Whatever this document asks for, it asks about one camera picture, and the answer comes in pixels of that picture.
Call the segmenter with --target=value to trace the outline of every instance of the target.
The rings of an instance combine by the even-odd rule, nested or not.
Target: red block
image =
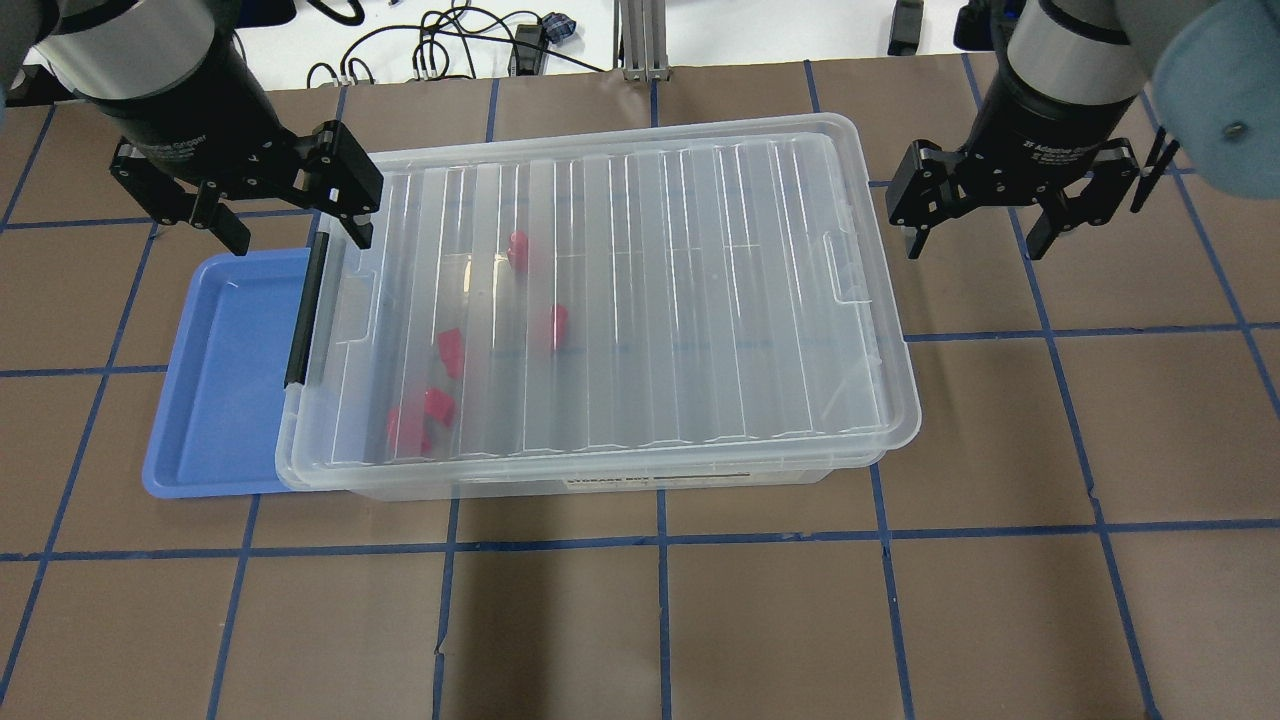
[[[422,409],[447,428],[453,427],[453,396],[438,387],[428,388],[422,398]]]
[[[453,328],[452,331],[436,333],[435,348],[440,354],[440,361],[444,363],[444,372],[453,379],[461,378],[463,359],[462,331]]]
[[[568,334],[568,307],[556,304],[556,315],[552,318],[552,350],[559,350],[564,345]]]
[[[507,245],[507,261],[517,273],[529,272],[529,236],[524,231],[511,233]]]

